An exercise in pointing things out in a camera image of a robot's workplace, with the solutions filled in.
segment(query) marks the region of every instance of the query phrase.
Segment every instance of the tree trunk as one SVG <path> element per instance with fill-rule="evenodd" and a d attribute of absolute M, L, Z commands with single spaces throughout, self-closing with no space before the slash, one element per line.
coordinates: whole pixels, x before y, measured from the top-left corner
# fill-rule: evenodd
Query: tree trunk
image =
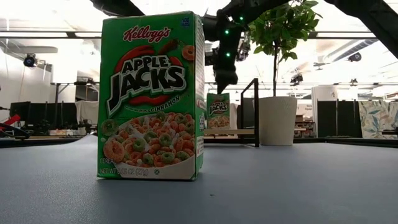
<path fill-rule="evenodd" d="M 276 96 L 276 74 L 277 74 L 277 66 L 278 66 L 278 43 L 275 41 L 275 55 L 274 55 L 274 78 L 272 79 L 272 84 L 273 84 L 273 91 L 274 91 L 274 96 Z"/>

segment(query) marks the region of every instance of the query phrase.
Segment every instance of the blue-gray tabletop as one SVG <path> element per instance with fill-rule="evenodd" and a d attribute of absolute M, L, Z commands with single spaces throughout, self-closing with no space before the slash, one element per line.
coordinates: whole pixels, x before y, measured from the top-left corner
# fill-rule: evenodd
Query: blue-gray tabletop
<path fill-rule="evenodd" d="M 96 137 L 0 149 L 0 223 L 398 223 L 398 151 L 212 145 L 194 182 L 96 178 Z"/>

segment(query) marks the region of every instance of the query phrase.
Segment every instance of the small cereal box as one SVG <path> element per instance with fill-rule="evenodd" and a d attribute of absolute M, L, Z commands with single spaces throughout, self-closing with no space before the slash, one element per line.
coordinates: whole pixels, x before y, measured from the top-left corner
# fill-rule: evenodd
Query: small cereal box
<path fill-rule="evenodd" d="M 207 94 L 207 128 L 229 129 L 229 93 Z"/>
<path fill-rule="evenodd" d="M 203 164 L 204 44 L 192 12 L 104 20 L 98 177 L 196 179 Z"/>

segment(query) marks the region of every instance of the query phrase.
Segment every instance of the floral curtain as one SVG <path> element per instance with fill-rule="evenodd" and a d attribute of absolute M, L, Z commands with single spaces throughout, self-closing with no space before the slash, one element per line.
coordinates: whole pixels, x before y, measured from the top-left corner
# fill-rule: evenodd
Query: floral curtain
<path fill-rule="evenodd" d="M 383 135 L 383 130 L 398 127 L 398 102 L 359 101 L 362 137 L 371 139 L 398 139 L 396 135 Z"/>

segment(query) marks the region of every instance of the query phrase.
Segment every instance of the potted plant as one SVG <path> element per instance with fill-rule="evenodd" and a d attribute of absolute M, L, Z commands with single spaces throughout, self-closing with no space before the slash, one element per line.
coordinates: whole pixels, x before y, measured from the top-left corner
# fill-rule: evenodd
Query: potted plant
<path fill-rule="evenodd" d="M 289 146 L 293 144 L 297 99 L 276 96 L 278 64 L 297 59 L 292 50 L 299 39 L 306 41 L 315 31 L 321 17 L 312 10 L 316 1 L 294 0 L 261 14 L 249 25 L 249 35 L 257 45 L 255 54 L 264 52 L 274 57 L 273 97 L 259 100 L 259 132 L 263 145 Z"/>

